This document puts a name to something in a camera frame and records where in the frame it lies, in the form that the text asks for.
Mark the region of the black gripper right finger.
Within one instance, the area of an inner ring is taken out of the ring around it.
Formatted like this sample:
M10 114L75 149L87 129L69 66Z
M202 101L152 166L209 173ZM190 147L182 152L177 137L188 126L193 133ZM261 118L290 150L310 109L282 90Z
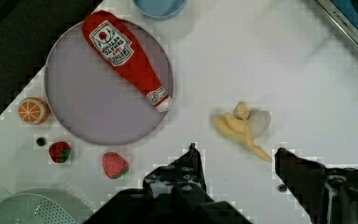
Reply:
M358 224L358 169L328 168L281 147L275 173L312 224Z

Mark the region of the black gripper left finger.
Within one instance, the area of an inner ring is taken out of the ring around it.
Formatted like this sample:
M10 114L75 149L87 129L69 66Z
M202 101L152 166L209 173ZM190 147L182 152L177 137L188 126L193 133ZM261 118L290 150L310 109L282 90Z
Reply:
M191 184L206 190L200 152L191 143L187 152L168 165L162 165L145 176L143 189L154 198L160 194L171 194L176 185Z

